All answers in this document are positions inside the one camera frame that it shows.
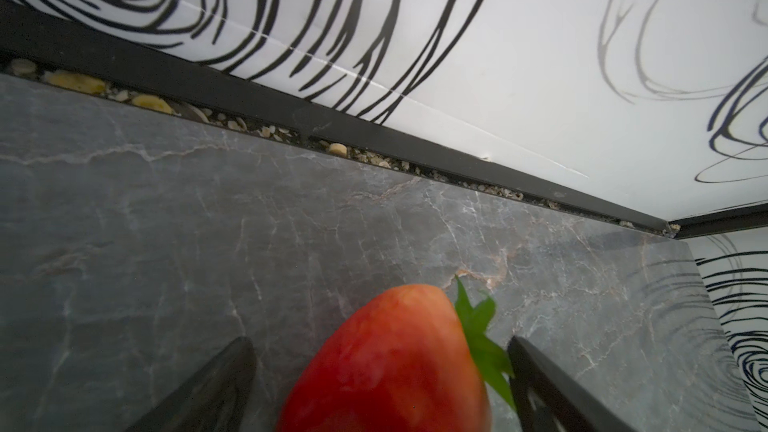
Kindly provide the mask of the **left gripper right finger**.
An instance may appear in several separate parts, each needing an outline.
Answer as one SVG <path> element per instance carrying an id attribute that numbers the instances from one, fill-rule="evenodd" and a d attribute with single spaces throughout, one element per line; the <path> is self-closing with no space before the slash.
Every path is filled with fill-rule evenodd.
<path id="1" fill-rule="evenodd" d="M 620 419 L 527 339 L 507 345 L 509 379 L 524 431 L 631 432 Z"/>

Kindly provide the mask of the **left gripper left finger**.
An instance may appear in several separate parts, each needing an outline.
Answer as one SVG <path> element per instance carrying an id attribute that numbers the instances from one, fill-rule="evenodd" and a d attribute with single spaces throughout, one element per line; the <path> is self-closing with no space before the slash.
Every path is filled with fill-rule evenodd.
<path id="1" fill-rule="evenodd" d="M 236 432 L 255 373 L 253 342 L 238 337 L 128 429 Z"/>

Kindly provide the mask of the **red strawberry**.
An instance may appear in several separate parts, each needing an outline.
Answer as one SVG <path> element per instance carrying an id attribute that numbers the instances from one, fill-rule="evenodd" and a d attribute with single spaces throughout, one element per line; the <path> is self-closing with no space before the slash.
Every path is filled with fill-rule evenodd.
<path id="1" fill-rule="evenodd" d="M 488 431 L 494 391 L 516 407 L 496 301 L 427 284 L 390 288 L 351 315 L 292 387 L 279 431 Z"/>

